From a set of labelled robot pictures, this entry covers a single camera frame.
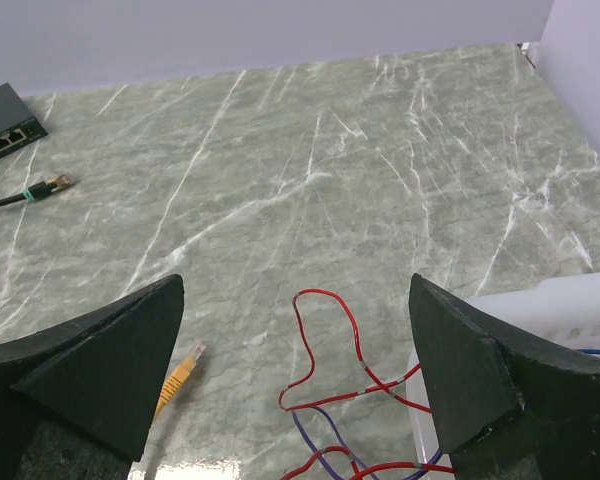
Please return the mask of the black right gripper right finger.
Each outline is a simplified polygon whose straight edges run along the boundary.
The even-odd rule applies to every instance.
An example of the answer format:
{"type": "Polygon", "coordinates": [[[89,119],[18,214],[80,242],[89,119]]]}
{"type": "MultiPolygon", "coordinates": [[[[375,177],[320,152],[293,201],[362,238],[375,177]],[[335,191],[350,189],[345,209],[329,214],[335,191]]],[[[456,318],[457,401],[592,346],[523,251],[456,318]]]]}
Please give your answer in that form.
{"type": "Polygon", "coordinates": [[[419,274],[409,313],[441,451],[458,479],[600,479],[600,358],[419,274]]]}

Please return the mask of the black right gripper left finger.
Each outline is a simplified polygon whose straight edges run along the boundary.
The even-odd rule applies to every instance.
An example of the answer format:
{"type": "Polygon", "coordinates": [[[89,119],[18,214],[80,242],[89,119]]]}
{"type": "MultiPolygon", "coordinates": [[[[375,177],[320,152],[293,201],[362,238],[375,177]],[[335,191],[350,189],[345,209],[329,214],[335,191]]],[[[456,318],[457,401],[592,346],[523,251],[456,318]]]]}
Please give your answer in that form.
{"type": "Polygon", "coordinates": [[[180,275],[0,344],[0,479],[124,479],[184,311],[180,275]]]}

